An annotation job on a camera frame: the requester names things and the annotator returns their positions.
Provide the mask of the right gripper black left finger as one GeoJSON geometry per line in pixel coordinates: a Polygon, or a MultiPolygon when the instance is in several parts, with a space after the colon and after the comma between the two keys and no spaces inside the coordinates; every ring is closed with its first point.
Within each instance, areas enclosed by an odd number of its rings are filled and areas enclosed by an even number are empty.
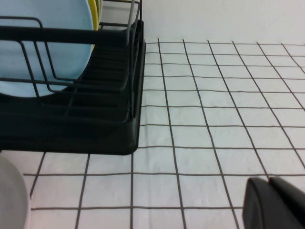
{"type": "Polygon", "coordinates": [[[249,178],[244,197],[244,227],[277,229],[281,224],[281,212],[281,199],[269,183],[260,178],[249,178]]]}

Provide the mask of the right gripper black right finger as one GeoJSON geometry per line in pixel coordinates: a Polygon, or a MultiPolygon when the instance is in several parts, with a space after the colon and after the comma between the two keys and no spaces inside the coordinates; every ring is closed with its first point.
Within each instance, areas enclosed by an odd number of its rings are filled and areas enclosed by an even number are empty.
{"type": "Polygon", "coordinates": [[[277,191],[289,211],[305,228],[305,193],[279,177],[272,177],[270,185],[277,191]]]}

